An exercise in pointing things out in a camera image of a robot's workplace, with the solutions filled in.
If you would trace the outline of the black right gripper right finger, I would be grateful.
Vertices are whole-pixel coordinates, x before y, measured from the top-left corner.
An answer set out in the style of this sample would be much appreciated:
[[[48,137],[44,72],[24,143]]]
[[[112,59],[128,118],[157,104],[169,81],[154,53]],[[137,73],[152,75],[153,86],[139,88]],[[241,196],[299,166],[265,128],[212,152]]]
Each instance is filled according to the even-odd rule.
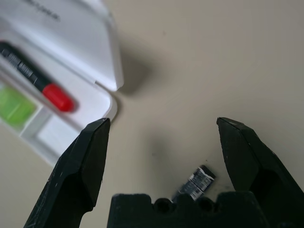
[[[224,162],[236,191],[250,191],[272,228],[304,226],[304,193],[292,175],[241,122],[217,119]]]

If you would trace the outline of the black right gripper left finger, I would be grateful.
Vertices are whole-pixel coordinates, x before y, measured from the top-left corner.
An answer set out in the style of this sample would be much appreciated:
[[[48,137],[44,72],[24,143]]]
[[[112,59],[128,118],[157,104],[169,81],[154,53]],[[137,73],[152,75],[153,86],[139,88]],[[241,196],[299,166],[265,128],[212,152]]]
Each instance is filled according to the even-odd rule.
[[[101,188],[111,121],[88,124],[59,157],[26,228],[78,228],[96,206]]]

